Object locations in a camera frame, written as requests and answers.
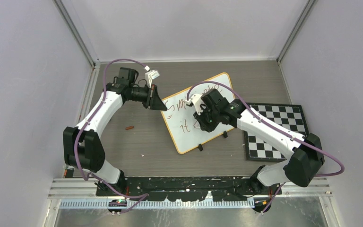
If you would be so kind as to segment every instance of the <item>metal frame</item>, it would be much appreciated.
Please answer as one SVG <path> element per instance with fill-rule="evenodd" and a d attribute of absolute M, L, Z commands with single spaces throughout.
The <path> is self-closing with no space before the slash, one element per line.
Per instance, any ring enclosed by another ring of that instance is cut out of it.
<path fill-rule="evenodd" d="M 122 196 L 108 196 L 108 197 L 97 197 L 96 193 L 96 185 L 94 183 L 98 182 L 98 180 L 94 178 L 90 178 L 88 181 L 84 181 L 83 178 L 55 178 L 53 180 L 51 190 L 49 191 L 48 201 L 49 205 L 47 208 L 47 215 L 45 219 L 45 223 L 43 227 L 53 227 L 55 225 L 55 220 L 58 215 L 58 210 L 62 202 L 66 204 L 67 209 L 71 208 L 80 208 L 79 204 L 74 203 L 74 205 L 69 204 L 69 202 L 99 202 L 99 201 L 107 201 L 113 199 L 124 199 Z M 252 198 L 263 198 L 264 195 L 255 195 Z M 287 182 L 282 189 L 282 194 L 277 197 L 318 197 L 322 209 L 327 220 L 327 223 L 331 227 L 340 226 L 340 222 L 338 221 L 337 216 L 337 207 L 333 197 L 333 193 L 329 187 L 328 180 L 325 177 L 315 177 L 310 185 L 306 188 L 299 187 L 292 182 Z M 208 202 L 212 199 L 212 195 L 208 194 L 206 199 Z M 175 207 L 172 204 L 167 204 L 165 201 L 161 204 L 161 202 L 145 202 L 138 209 L 164 209 L 166 207 L 174 209 Z M 195 204 L 195 206 L 200 206 L 200 208 L 204 208 L 205 204 Z M 177 208 L 187 208 L 190 209 L 192 207 L 191 202 L 179 202 Z M 246 203 L 207 203 L 205 208 L 248 208 L 249 205 Z"/>
<path fill-rule="evenodd" d="M 81 38 L 80 33 L 78 32 L 72 18 L 69 15 L 69 12 L 67 11 L 65 5 L 63 4 L 62 0 L 52 0 L 56 7 L 58 8 L 58 11 L 62 15 L 63 19 L 65 20 L 66 25 L 69 27 L 71 33 L 73 34 L 74 38 L 76 39 L 77 44 L 81 48 L 81 51 L 83 52 L 84 56 L 87 58 L 87 61 L 90 63 L 91 66 L 95 65 L 95 61 L 93 57 L 91 56 L 91 53 L 88 51 L 86 44 L 84 43 L 83 39 Z"/>
<path fill-rule="evenodd" d="M 307 4 L 305 5 L 304 9 L 301 12 L 301 15 L 298 17 L 298 21 L 296 22 L 292 32 L 290 33 L 285 45 L 282 48 L 282 51 L 277 58 L 277 63 L 280 65 L 282 59 L 286 55 L 287 50 L 290 48 L 294 38 L 296 37 L 297 33 L 300 31 L 300 28 L 303 26 L 306 18 L 308 17 L 309 13 L 311 12 L 312 7 L 315 5 L 317 0 L 308 0 Z"/>

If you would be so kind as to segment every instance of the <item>white square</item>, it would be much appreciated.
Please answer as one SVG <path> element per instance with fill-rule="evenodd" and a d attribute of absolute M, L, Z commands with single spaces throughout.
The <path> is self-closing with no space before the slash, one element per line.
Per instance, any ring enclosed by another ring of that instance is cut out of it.
<path fill-rule="evenodd" d="M 275 118 L 274 122 L 276 124 L 282 124 L 282 119 L 281 118 Z"/>
<path fill-rule="evenodd" d="M 280 113 L 280 117 L 281 117 L 281 118 L 287 118 L 287 113 L 285 113 L 285 112 L 281 112 L 281 113 Z"/>
<path fill-rule="evenodd" d="M 301 114 L 300 113 L 294 113 L 294 118 L 295 119 L 301 119 Z"/>
<path fill-rule="evenodd" d="M 264 144 L 264 149 L 265 150 L 272 150 L 272 146 L 270 144 L 268 144 L 268 143 L 265 143 Z"/>
<path fill-rule="evenodd" d="M 293 108 L 291 106 L 286 106 L 286 112 L 293 113 Z"/>
<path fill-rule="evenodd" d="M 257 144 L 256 143 L 248 143 L 248 148 L 250 150 L 257 150 Z"/>
<path fill-rule="evenodd" d="M 257 142 L 257 143 L 264 143 L 264 141 L 263 141 L 263 140 L 261 140 L 261 139 L 260 139 L 260 138 L 258 138 L 258 137 L 257 137 L 257 138 L 255 138 L 255 140 L 256 140 L 256 142 Z"/>
<path fill-rule="evenodd" d="M 289 118 L 289 124 L 290 125 L 295 125 L 296 123 L 295 123 L 295 119 L 291 119 L 291 118 Z"/>
<path fill-rule="evenodd" d="M 267 157 L 264 150 L 257 150 L 258 157 Z"/>
<path fill-rule="evenodd" d="M 304 125 L 297 125 L 298 131 L 305 131 Z"/>
<path fill-rule="evenodd" d="M 272 151 L 272 153 L 274 158 L 282 158 L 282 155 L 280 154 L 279 151 Z"/>
<path fill-rule="evenodd" d="M 273 112 L 268 112 L 267 111 L 267 116 L 266 117 L 273 117 Z"/>
<path fill-rule="evenodd" d="M 282 127 L 285 128 L 285 129 L 290 130 L 290 125 L 289 124 L 282 124 Z"/>

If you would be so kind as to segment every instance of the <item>black square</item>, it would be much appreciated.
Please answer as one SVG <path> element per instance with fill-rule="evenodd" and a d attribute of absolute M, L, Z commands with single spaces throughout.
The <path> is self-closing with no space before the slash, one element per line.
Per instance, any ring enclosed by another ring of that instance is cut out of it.
<path fill-rule="evenodd" d="M 257 139 L 255 136 L 248 136 L 248 142 L 255 143 L 255 142 L 257 142 Z"/>
<path fill-rule="evenodd" d="M 265 151 L 265 157 L 273 157 L 273 152 L 270 150 Z"/>
<path fill-rule="evenodd" d="M 258 152 L 256 150 L 250 150 L 251 157 L 258 157 Z"/>
<path fill-rule="evenodd" d="M 290 130 L 292 130 L 292 131 L 298 131 L 298 129 L 297 129 L 297 125 L 290 125 Z"/>
<path fill-rule="evenodd" d="M 282 118 L 282 124 L 289 124 L 289 119 Z"/>
<path fill-rule="evenodd" d="M 303 121 L 302 121 L 301 119 L 296 119 L 296 120 L 295 120 L 295 123 L 296 123 L 297 125 L 304 125 L 304 123 L 303 123 Z"/>
<path fill-rule="evenodd" d="M 263 143 L 257 143 L 257 150 L 265 150 L 265 146 Z"/>

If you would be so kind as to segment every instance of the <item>whiteboard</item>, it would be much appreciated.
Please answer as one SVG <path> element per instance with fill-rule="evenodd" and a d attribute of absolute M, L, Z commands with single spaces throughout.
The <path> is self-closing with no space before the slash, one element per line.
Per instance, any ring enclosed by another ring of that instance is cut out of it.
<path fill-rule="evenodd" d="M 207 80 L 222 83 L 230 88 L 232 87 L 230 77 L 225 72 Z M 234 100 L 234 95 L 231 91 L 215 84 L 200 84 L 190 92 L 190 95 L 203 95 L 212 88 L 217 89 L 229 102 Z M 162 99 L 168 110 L 161 111 L 161 113 L 179 154 L 185 154 L 198 147 L 198 144 L 204 144 L 215 137 L 222 135 L 224 131 L 229 131 L 234 128 L 231 125 L 219 123 L 217 128 L 212 132 L 202 131 L 199 127 L 199 123 L 193 117 L 195 108 L 188 107 L 185 104 L 189 89 L 190 87 Z"/>

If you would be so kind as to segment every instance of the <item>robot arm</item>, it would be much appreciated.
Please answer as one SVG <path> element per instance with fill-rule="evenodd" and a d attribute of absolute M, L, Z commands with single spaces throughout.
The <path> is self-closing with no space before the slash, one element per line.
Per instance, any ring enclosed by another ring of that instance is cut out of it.
<path fill-rule="evenodd" d="M 209 90 L 203 96 L 193 94 L 187 105 L 195 107 L 196 112 L 193 116 L 203 131 L 211 132 L 219 123 L 229 124 L 258 136 L 287 158 L 271 166 L 261 166 L 251 177 L 254 189 L 288 181 L 306 187 L 324 163 L 322 154 L 271 129 L 264 122 L 293 135 L 294 138 L 321 148 L 316 135 L 310 134 L 304 138 L 303 135 L 283 128 L 253 109 L 247 110 L 239 99 L 229 103 L 216 89 Z"/>
<path fill-rule="evenodd" d="M 88 122 L 78 141 L 78 157 L 85 172 L 94 173 L 96 176 L 110 184 L 117 184 L 119 179 L 124 178 L 124 173 L 113 167 L 105 160 L 105 152 L 100 141 L 100 137 L 109 120 L 128 101 L 142 102 L 146 109 L 167 110 L 165 104 L 159 98 L 157 86 L 151 84 L 152 79 L 159 76 L 157 71 L 146 73 L 150 79 L 144 87 L 140 87 L 136 82 L 138 72 L 133 69 L 120 68 L 119 76 L 115 77 L 113 83 L 106 85 L 106 98 L 104 93 L 91 112 L 76 127 L 67 127 L 63 132 L 63 146 L 65 163 L 77 168 L 74 156 L 74 144 L 79 129 L 87 122 L 91 115 L 93 118 Z"/>

